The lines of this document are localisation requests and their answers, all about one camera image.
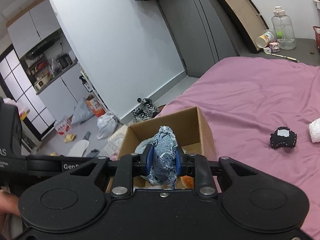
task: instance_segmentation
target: sneaker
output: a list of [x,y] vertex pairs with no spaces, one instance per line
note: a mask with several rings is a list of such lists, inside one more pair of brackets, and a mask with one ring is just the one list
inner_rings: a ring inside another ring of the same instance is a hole
[[142,122],[145,120],[151,119],[151,116],[142,110],[142,108],[138,107],[134,109],[132,112],[133,121],[135,122]]
[[150,98],[141,99],[138,98],[138,102],[142,103],[146,111],[149,113],[150,116],[153,116],[154,113],[159,114],[160,110],[156,105],[153,103],[153,101]]

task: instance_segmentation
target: bed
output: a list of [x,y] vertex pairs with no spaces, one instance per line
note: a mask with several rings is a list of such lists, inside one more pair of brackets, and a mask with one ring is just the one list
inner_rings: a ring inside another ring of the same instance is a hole
[[[302,229],[320,239],[320,143],[312,143],[308,131],[308,124],[320,118],[319,67],[283,59],[226,58],[161,115],[191,106],[199,106],[209,123],[217,157],[239,160],[307,194],[310,211]],[[270,134],[280,126],[297,133],[295,148],[269,147]]]

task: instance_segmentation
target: white label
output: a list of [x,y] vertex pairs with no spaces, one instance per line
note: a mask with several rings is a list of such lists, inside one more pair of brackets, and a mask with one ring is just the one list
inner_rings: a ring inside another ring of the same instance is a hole
[[0,168],[4,168],[5,166],[9,166],[9,164],[0,160]]
[[75,168],[75,167],[78,167],[79,166],[79,164],[75,164],[75,165],[68,165],[68,164],[64,164],[63,165],[63,168],[65,169],[65,170],[71,170],[71,169],[73,169],[73,168]]
[[289,130],[278,130],[279,136],[289,137]]
[[1,156],[7,156],[7,151],[6,151],[6,149],[0,149],[0,155],[1,155]]

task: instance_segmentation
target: red basket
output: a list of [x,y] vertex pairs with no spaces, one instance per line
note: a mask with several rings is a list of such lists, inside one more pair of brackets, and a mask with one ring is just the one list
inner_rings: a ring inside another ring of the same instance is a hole
[[318,49],[320,50],[320,34],[317,33],[316,29],[319,29],[320,30],[320,27],[318,26],[313,26],[313,29],[315,31],[315,34],[316,34],[316,42],[317,42],[317,45],[318,45]]

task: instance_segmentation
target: cardboard box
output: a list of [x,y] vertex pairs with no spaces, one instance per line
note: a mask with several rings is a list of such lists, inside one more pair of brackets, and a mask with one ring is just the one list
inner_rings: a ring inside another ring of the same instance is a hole
[[91,111],[96,115],[96,117],[100,117],[106,113],[99,101],[93,95],[89,95],[85,100],[85,103],[90,107]]
[[[191,107],[174,114],[132,124],[127,129],[118,159],[123,155],[133,153],[140,142],[153,137],[158,133],[160,126],[164,125],[172,129],[178,145],[187,153],[202,154],[209,160],[216,160],[211,129],[198,107]],[[145,183],[146,181],[140,176],[134,178],[136,187],[144,187]],[[180,179],[178,179],[177,188],[182,188]]]

